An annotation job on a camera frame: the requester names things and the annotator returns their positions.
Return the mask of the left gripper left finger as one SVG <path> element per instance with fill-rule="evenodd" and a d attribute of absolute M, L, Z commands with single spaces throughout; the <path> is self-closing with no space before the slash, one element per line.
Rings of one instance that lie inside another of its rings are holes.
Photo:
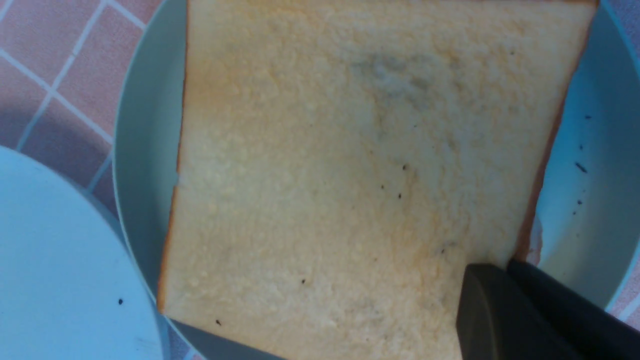
<path fill-rule="evenodd" d="M 464 360 L 581 360 L 503 269 L 466 266 L 455 329 Z"/>

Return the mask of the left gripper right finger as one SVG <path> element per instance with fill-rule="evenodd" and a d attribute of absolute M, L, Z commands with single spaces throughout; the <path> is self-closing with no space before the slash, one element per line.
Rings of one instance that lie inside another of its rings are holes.
<path fill-rule="evenodd" d="M 638 360 L 639 331 L 528 262 L 510 260 L 507 274 L 562 339 L 585 360 Z"/>

